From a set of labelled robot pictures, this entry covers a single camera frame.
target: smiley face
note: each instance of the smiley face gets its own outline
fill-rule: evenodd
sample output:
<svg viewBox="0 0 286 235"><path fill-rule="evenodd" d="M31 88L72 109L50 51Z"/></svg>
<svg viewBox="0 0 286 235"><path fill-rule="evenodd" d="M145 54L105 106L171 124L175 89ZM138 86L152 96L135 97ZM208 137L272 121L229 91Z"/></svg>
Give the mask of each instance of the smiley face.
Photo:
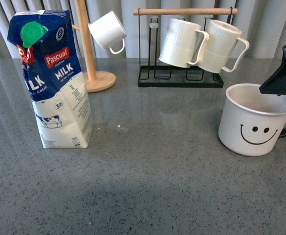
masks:
<svg viewBox="0 0 286 235"><path fill-rule="evenodd" d="M262 133L268 133L270 130L269 127L266 127L264 130L260 130L257 126L254 126L252 128L252 131L255 133L255 135L261 135ZM241 136L242 138L244 139L244 141L246 141L247 143L249 144L253 144L253 145L260 145L260 144L264 144L264 143L267 143L268 141L270 141L274 136L275 134L278 132L278 130L276 130L273 134L273 136L271 136L268 140L264 141L264 142L260 142L260 143L254 143L254 142L251 142L251 141L248 141L244 135L243 135L243 124L241 124Z"/></svg>

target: cow illustration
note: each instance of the cow illustration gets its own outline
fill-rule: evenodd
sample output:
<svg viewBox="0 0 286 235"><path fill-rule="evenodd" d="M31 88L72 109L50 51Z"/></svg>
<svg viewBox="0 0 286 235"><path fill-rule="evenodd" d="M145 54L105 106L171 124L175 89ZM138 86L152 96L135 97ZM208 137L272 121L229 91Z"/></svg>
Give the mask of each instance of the cow illustration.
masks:
<svg viewBox="0 0 286 235"><path fill-rule="evenodd" d="M40 117L35 114L35 116L41 121L45 128L60 128L63 126L63 123L58 115L52 117Z"/></svg>

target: green bottle cap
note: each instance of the green bottle cap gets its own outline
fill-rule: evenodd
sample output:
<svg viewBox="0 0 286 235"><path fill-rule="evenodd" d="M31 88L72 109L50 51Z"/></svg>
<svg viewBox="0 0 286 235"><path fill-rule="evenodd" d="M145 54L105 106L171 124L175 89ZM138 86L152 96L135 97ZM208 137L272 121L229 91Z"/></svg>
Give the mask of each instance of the green bottle cap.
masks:
<svg viewBox="0 0 286 235"><path fill-rule="evenodd" d="M46 29L36 21L26 23L21 29L21 39L23 41L23 47L28 48L29 46L36 43L44 34Z"/></svg>

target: gray curtain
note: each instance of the gray curtain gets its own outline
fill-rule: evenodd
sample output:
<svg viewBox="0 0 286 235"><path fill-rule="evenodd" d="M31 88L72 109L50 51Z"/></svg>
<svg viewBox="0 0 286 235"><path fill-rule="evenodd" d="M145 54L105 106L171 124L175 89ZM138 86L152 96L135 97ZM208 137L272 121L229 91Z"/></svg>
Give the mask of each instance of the gray curtain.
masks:
<svg viewBox="0 0 286 235"><path fill-rule="evenodd" d="M86 0L88 19L92 23L109 11L114 11L128 36L126 49L113 55L102 50L96 42L92 42L93 54L97 58L138 58L138 16L133 15L134 9L147 8L238 8L233 18L233 25L242 31L242 37L250 42L250 49L245 57L249 58L281 58L282 46L286 44L286 0ZM78 25L73 0L0 0L0 58L18 58L18 50L7 42L9 21L19 11L39 9L68 9L72 20ZM179 16L163 15L159 17L158 46L163 41L170 18ZM180 16L188 21L203 26L203 15ZM151 16L141 16L141 57L148 57L148 36ZM227 16L217 19L226 21ZM83 57L81 36L75 32L75 43L78 56ZM240 48L236 48L232 58L236 58Z"/></svg>

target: mug rack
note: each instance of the mug rack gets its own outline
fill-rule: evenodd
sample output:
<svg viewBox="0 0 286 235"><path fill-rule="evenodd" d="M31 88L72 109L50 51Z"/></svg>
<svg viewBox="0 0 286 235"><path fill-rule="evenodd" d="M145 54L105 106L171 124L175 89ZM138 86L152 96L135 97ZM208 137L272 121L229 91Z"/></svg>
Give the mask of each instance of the mug rack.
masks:
<svg viewBox="0 0 286 235"><path fill-rule="evenodd" d="M198 66L180 68L171 65L158 65L157 43L159 17L157 15L228 15L227 23L231 24L237 8L185 8L185 9L136 9L133 15L138 16L138 43L139 43L139 87L197 87L223 88L224 82L218 73L210 73ZM149 24L148 64L141 65L141 26L140 17L152 15ZM151 65L151 39L155 34L155 57Z"/></svg>

